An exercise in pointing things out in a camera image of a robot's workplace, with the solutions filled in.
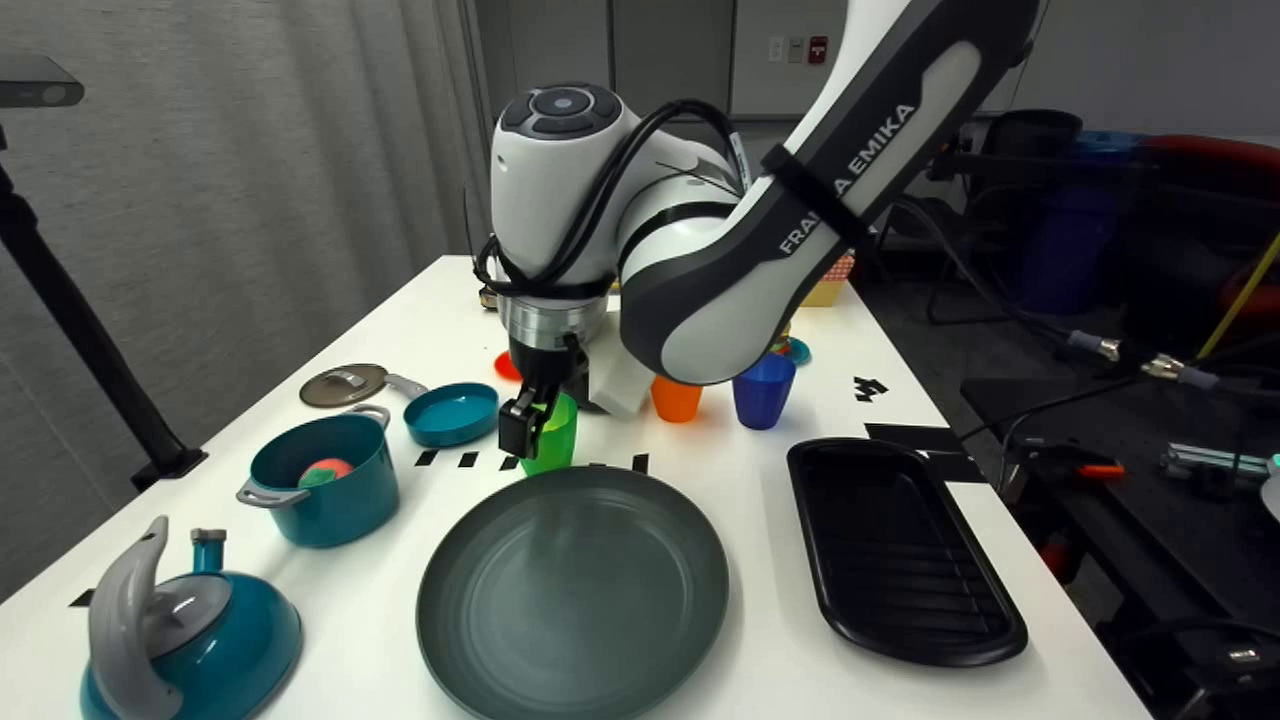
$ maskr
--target teal pot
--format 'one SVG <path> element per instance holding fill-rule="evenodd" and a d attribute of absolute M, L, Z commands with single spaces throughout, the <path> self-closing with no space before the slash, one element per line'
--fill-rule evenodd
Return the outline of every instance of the teal pot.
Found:
<path fill-rule="evenodd" d="M 298 550 L 337 550 L 375 533 L 398 507 L 386 421 L 385 407 L 361 404 L 276 437 L 253 456 L 240 505 L 267 507 Z M 326 456 L 348 460 L 353 472 L 298 487 L 298 475 Z"/>

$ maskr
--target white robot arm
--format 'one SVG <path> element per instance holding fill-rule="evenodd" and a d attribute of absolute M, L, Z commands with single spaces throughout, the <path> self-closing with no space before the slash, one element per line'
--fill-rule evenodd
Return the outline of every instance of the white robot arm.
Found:
<path fill-rule="evenodd" d="M 523 371 L 499 443 L 530 451 L 610 281 L 621 339 L 652 371 L 721 386 L 759 361 L 822 267 L 858 246 L 858 220 L 884 211 L 1026 54 L 1036 10 L 913 0 L 867 61 L 834 56 L 759 179 L 729 122 L 693 99 L 649 122 L 586 86 L 510 99 L 490 141 L 497 235 L 477 262 Z M 659 132 L 670 116 L 709 122 L 729 151 Z"/>

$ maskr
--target teal kettle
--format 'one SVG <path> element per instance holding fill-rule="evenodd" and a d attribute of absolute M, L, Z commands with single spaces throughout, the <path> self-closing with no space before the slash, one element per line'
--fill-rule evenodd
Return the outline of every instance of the teal kettle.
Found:
<path fill-rule="evenodd" d="M 254 718 L 286 685 L 304 623 L 263 582 L 225 572 L 225 533 L 193 533 L 193 575 L 156 583 L 160 518 L 87 608 L 79 711 L 93 720 Z"/>

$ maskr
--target pan handle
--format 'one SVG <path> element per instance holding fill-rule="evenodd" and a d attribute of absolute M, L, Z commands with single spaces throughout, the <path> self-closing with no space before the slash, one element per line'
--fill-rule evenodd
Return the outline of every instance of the pan handle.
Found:
<path fill-rule="evenodd" d="M 290 507 L 290 505 L 307 502 L 307 492 L 304 487 L 263 487 L 254 482 L 243 482 L 237 502 L 253 505 L 253 507 Z"/>
<path fill-rule="evenodd" d="M 366 421 L 375 421 L 381 427 L 386 427 L 386 426 L 390 426 L 390 413 L 386 413 L 386 407 L 381 407 L 381 404 L 357 404 L 357 407 L 353 407 L 353 417 L 366 417 Z"/>

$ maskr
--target small cup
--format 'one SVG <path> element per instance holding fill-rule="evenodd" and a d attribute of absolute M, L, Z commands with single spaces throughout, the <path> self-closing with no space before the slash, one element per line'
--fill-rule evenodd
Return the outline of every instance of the small cup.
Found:
<path fill-rule="evenodd" d="M 536 451 L 523 456 L 523 475 L 569 468 L 573 443 L 575 443 L 575 401 L 558 392 L 542 434 L 536 437 Z"/>
<path fill-rule="evenodd" d="M 666 376 L 656 376 L 656 382 L 652 382 L 652 407 L 656 407 L 656 417 L 666 421 L 666 426 L 693 426 L 699 401 L 703 401 L 703 388 L 699 388 L 699 386 L 674 386 L 674 382 L 666 382 Z"/>
<path fill-rule="evenodd" d="M 794 366 L 787 355 L 759 355 L 733 382 L 733 407 L 744 427 L 772 427 L 793 398 Z"/>

